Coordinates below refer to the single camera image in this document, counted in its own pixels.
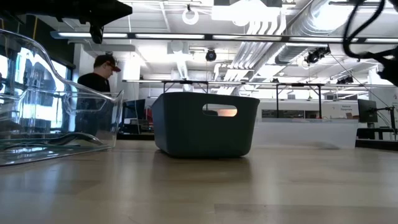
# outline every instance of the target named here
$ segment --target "man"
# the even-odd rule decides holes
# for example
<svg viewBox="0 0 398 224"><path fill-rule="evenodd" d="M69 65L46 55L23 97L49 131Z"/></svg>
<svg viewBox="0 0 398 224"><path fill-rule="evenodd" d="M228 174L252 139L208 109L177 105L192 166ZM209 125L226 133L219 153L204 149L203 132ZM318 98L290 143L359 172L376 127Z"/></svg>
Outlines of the man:
<svg viewBox="0 0 398 224"><path fill-rule="evenodd" d="M77 83L92 88L100 92L110 92L108 79L113 72L120 72L120 68L116 66L116 60L110 54L99 55L94 62L94 71L92 73L81 76Z"/></svg>
<svg viewBox="0 0 398 224"><path fill-rule="evenodd" d="M78 83L88 88L100 92L110 92L108 79L113 72L120 72L120 68L116 66L116 60L112 55L99 55L94 62L94 71L92 73L82 75L78 79ZM77 101L76 108L82 110L76 116L76 131L84 132L96 136L98 131L111 130L111 118L113 104L104 99L92 98L93 94L84 96Z"/></svg>

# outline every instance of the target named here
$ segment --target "baseball cap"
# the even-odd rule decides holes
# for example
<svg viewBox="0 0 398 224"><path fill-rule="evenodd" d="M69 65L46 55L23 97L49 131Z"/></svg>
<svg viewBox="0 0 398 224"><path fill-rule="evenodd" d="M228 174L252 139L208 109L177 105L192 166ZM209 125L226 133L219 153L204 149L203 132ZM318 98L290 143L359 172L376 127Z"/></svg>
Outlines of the baseball cap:
<svg viewBox="0 0 398 224"><path fill-rule="evenodd" d="M112 67L112 70L115 71L115 72L120 72L121 71L121 69L116 66L116 60L110 54L97 56L95 58L94 67L96 68L98 66L101 66L104 63L108 63Z"/></svg>

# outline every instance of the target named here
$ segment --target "dark gray plastic bin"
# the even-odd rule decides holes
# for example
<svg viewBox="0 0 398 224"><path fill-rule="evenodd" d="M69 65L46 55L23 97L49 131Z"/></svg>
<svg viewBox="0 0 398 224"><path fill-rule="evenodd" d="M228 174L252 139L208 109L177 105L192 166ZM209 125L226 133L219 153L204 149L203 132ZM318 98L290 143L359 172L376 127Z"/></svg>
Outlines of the dark gray plastic bin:
<svg viewBox="0 0 398 224"><path fill-rule="evenodd" d="M240 157L250 151L260 100L206 93L164 93L152 105L156 146L174 157ZM203 113L206 104L233 105L233 117Z"/></svg>

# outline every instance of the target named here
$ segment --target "computer monitor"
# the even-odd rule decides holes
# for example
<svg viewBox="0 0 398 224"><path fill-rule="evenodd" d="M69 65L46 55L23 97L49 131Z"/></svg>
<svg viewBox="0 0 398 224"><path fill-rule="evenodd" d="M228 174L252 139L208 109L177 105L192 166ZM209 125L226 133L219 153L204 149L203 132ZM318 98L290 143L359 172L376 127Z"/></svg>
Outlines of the computer monitor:
<svg viewBox="0 0 398 224"><path fill-rule="evenodd" d="M123 110L125 119L145 119L145 100L126 101Z"/></svg>
<svg viewBox="0 0 398 224"><path fill-rule="evenodd" d="M359 122L376 123L377 122L376 102L371 100L358 100Z"/></svg>

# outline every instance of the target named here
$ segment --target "table surface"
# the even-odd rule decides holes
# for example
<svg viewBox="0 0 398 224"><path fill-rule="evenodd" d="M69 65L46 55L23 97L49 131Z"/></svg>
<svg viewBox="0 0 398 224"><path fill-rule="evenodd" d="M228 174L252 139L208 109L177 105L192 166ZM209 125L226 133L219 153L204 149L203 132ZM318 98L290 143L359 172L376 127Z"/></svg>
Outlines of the table surface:
<svg viewBox="0 0 398 224"><path fill-rule="evenodd" d="M398 154L255 147L172 159L152 141L0 168L0 223L397 223Z"/></svg>

